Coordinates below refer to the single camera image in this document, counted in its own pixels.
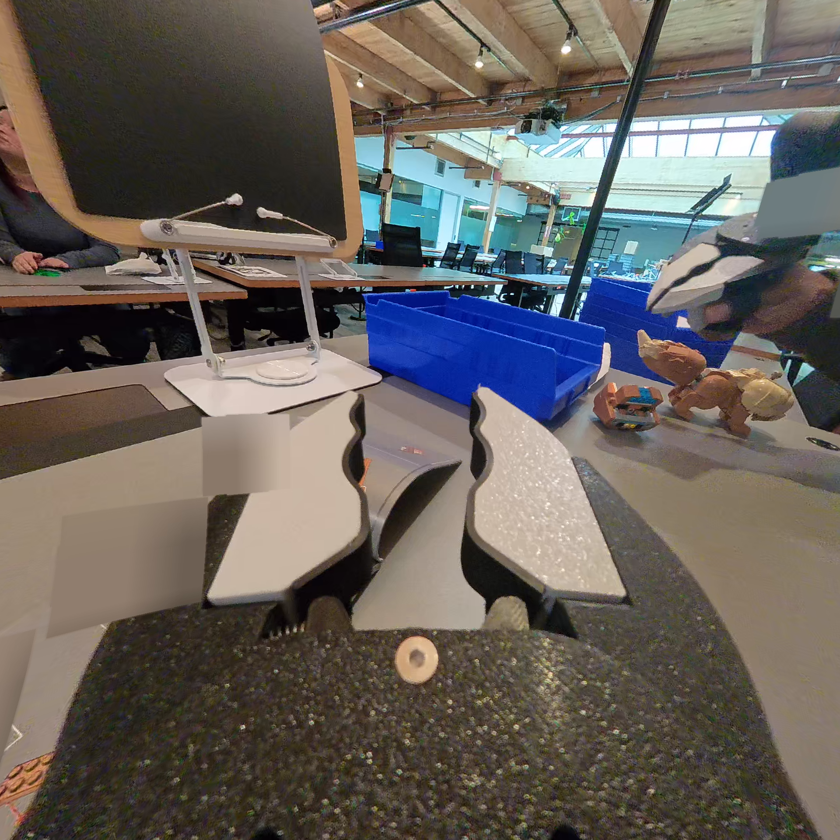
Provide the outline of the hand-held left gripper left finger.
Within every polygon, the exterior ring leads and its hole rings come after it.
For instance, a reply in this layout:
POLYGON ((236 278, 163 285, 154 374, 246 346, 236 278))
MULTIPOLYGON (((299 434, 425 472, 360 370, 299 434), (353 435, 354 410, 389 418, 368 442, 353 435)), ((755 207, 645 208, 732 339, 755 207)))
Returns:
POLYGON ((345 601, 371 578, 371 520, 362 442, 364 397, 346 392, 290 430, 277 490, 248 497, 206 593, 213 606, 302 607, 315 584, 345 601))

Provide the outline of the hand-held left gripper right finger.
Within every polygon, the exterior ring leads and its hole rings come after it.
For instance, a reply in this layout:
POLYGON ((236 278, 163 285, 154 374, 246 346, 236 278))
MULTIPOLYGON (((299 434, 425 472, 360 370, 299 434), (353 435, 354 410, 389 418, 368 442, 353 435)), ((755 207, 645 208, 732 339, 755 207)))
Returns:
POLYGON ((467 548, 539 600, 625 601, 625 584, 559 439, 485 386, 471 398, 470 433, 467 548))

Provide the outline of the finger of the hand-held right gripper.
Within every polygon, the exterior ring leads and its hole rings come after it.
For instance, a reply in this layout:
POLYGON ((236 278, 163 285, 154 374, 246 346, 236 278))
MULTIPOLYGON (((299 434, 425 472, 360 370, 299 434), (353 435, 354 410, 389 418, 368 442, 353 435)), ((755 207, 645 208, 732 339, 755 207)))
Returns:
POLYGON ((724 287, 755 272, 755 228, 718 226, 687 240, 661 269, 654 289, 669 289, 686 281, 700 287, 724 287))
POLYGON ((714 262, 664 268, 647 297, 646 309, 667 314, 719 297, 724 287, 767 267, 763 259, 718 259, 714 262))

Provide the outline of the blue plastic bin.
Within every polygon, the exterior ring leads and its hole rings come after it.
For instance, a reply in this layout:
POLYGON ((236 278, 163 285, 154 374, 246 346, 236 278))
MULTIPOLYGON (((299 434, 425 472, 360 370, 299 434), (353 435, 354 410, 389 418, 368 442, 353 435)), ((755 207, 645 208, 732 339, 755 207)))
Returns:
POLYGON ((365 297, 369 361, 463 405, 491 389, 542 423, 598 379, 604 328, 446 290, 365 297))

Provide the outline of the brown lego dog model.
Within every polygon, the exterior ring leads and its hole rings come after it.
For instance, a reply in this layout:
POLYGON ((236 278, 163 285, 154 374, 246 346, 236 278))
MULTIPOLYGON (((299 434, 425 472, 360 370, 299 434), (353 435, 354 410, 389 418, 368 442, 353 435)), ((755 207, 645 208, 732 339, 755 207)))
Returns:
POLYGON ((794 406, 795 396, 778 383, 781 374, 759 369, 713 369, 705 356, 689 346, 670 340, 652 339, 637 331, 638 354, 649 370, 673 383, 668 401, 675 414, 687 421, 694 409, 717 408, 719 420, 730 434, 746 438, 749 420, 773 422, 794 406))

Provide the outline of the grey lego instruction booklet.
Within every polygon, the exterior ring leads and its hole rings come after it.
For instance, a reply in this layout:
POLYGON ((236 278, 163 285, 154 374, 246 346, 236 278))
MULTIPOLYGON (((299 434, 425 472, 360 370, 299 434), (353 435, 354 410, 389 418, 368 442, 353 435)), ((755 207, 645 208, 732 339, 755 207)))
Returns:
MULTIPOLYGON (((424 434, 419 438, 391 435, 373 428, 373 443, 364 443, 364 458, 370 462, 364 487, 371 507, 372 545, 378 561, 383 561, 405 530, 457 470, 460 456, 442 438, 424 434)), ((20 697, 7 733, 2 755, 2 782, 22 763, 38 760, 54 752, 57 739, 82 675, 91 656, 108 629, 108 624, 78 628, 71 633, 47 637, 49 598, 54 571, 51 565, 60 541, 60 522, 64 516, 162 503, 188 497, 186 483, 174 483, 162 494, 152 489, 144 496, 132 493, 122 498, 122 472, 139 457, 151 452, 151 442, 118 448, 110 455, 94 455, 95 465, 70 467, 70 463, 37 471, 45 477, 53 495, 41 492, 45 509, 20 510, 34 505, 40 491, 32 473, 2 482, 2 619, 11 618, 13 593, 26 595, 30 610, 16 625, 3 627, 4 635, 34 631, 33 646, 22 683, 20 697), (23 591, 23 561, 38 560, 44 591, 39 601, 33 592, 23 591)))

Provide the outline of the small brown lego model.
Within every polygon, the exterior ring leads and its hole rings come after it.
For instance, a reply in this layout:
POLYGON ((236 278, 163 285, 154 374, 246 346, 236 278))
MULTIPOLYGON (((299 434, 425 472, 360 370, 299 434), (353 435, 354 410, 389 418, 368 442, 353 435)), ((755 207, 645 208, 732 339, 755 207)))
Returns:
POLYGON ((657 410, 663 401, 655 387, 609 382, 595 395, 593 411, 607 429, 642 433, 659 425, 657 410))

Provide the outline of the person's right hand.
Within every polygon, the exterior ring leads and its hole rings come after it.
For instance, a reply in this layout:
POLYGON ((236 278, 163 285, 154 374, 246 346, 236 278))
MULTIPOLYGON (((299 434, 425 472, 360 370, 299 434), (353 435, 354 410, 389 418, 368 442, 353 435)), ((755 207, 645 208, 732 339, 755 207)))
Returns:
POLYGON ((838 380, 839 320, 831 316, 838 281, 837 269, 813 271, 799 263, 762 291, 760 304, 750 315, 739 319, 732 314, 730 301, 716 301, 691 311, 689 322, 709 340, 738 333, 768 340, 838 380))

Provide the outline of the stacked blue bins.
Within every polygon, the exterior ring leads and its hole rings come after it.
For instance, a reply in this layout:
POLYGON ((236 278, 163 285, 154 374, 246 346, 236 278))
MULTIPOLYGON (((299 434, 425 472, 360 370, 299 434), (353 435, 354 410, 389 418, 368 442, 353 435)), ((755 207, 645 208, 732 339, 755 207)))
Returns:
POLYGON ((707 341, 690 328, 684 311, 667 315, 646 310, 651 284, 603 277, 591 279, 585 294, 579 320, 604 328, 605 341, 612 351, 611 367, 615 371, 667 381, 648 369, 638 355, 637 332, 642 329, 654 340, 672 340, 701 352, 708 366, 720 368, 734 339, 707 341))

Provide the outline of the black slanted pole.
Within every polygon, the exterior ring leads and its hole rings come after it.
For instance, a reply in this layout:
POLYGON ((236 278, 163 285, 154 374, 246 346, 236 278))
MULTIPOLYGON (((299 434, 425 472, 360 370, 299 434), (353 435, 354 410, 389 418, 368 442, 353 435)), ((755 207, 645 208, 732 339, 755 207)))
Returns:
POLYGON ((588 260, 595 242, 595 236, 602 221, 606 201, 621 161, 621 154, 632 122, 636 115, 639 99, 645 87, 648 73, 653 64, 658 40, 671 5, 670 1, 654 1, 648 17, 640 51, 630 76, 628 89, 623 99, 623 109, 616 124, 613 140, 605 157, 602 175, 598 182, 587 225, 583 230, 579 252, 575 257, 569 284, 563 296, 560 309, 562 319, 572 320, 578 307, 579 292, 588 260))

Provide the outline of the white phone stand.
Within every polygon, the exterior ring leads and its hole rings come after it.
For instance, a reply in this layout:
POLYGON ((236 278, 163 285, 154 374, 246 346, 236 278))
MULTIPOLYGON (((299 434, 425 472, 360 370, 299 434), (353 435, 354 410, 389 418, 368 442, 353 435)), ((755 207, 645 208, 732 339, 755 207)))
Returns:
POLYGON ((331 256, 338 244, 335 237, 263 206, 256 209, 258 219, 291 222, 305 233, 263 233, 251 227, 231 228, 190 220, 196 213, 223 205, 237 207, 243 201, 235 193, 195 211, 140 224, 145 238, 164 246, 163 256, 169 267, 175 267, 172 256, 177 257, 202 350, 202 363, 172 367, 164 373, 165 381, 209 417, 275 413, 379 384, 380 373, 324 350, 321 345, 305 257, 331 256), (262 248, 271 254, 293 256, 308 326, 307 341, 293 344, 289 350, 232 360, 216 353, 198 297, 189 245, 216 246, 229 252, 262 248))

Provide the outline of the row of black office chairs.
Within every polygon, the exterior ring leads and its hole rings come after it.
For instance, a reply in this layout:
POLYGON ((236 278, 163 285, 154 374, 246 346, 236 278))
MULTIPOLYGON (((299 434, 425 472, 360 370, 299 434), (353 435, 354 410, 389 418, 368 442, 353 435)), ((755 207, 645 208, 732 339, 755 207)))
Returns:
POLYGON ((461 270, 487 276, 513 276, 526 274, 566 276, 568 260, 554 258, 532 251, 480 251, 478 246, 448 243, 443 248, 422 247, 428 265, 461 270))

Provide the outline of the white ceiling projector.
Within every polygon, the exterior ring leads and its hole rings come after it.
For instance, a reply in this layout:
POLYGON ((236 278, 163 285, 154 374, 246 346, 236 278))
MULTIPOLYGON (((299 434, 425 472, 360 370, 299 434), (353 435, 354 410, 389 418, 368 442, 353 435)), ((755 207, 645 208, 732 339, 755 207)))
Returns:
POLYGON ((562 135, 564 116, 564 108, 544 104, 517 121, 513 136, 525 144, 556 144, 562 135))

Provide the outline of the black desk mat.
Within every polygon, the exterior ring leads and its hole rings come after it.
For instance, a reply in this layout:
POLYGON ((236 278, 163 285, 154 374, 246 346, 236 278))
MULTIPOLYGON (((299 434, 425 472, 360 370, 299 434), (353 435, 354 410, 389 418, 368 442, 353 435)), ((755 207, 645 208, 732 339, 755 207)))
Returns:
POLYGON ((1 478, 199 428, 193 405, 168 409, 146 387, 121 385, 1 408, 1 478))

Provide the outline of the long grey desk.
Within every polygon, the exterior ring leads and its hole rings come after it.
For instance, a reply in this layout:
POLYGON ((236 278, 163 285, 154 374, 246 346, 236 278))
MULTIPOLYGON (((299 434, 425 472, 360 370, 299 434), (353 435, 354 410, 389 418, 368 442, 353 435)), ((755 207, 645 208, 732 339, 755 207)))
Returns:
MULTIPOLYGON (((228 281, 247 290, 291 289, 298 287, 294 259, 246 259, 243 265, 225 266, 215 260, 194 259, 194 267, 206 274, 228 281)), ((355 277, 329 275, 315 260, 307 262, 313 288, 384 288, 483 286, 501 284, 502 279, 490 275, 467 273, 453 269, 404 266, 352 266, 355 277)))

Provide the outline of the black office chair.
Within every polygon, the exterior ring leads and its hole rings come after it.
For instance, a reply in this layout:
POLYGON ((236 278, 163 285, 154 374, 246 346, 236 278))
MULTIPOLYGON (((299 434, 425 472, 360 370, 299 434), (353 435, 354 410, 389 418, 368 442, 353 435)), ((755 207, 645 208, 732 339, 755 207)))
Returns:
POLYGON ((384 266, 424 267, 422 229, 399 224, 383 223, 381 226, 384 266))

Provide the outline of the wooden-edged desk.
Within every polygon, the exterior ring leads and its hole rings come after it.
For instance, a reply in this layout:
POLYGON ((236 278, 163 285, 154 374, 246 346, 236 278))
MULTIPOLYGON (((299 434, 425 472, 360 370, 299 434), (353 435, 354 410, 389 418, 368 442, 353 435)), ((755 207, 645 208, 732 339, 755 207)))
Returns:
POLYGON ((110 276, 104 268, 73 269, 59 276, 35 276, 1 267, 2 308, 79 307, 188 302, 185 285, 169 277, 110 276))

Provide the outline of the black wood-rimmed divider panel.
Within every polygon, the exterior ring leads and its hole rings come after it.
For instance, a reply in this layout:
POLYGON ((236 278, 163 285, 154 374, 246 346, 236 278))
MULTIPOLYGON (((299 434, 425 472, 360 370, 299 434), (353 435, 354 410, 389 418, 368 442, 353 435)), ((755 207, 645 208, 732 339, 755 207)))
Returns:
POLYGON ((308 2, 2 2, 38 190, 114 245, 351 259, 350 96, 308 2))

